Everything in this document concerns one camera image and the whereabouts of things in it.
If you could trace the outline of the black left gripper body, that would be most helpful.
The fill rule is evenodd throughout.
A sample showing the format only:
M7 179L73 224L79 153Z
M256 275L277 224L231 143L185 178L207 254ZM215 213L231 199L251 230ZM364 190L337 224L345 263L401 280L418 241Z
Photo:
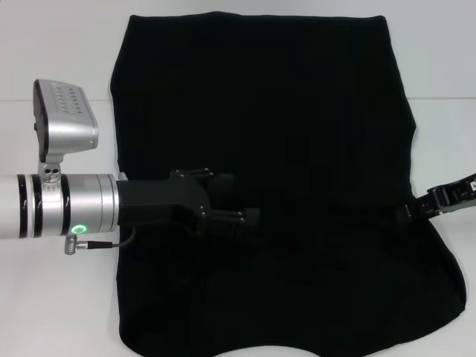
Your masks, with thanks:
M118 225L179 226L200 235L208 211L208 171L172 170L163 180L117 182Z

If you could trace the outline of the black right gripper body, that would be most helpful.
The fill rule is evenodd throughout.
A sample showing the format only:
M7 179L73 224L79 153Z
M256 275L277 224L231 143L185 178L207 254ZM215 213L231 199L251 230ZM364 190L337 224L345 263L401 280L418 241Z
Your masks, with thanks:
M443 212L449 213L459 209L475 206L475 174L445 185L448 204Z

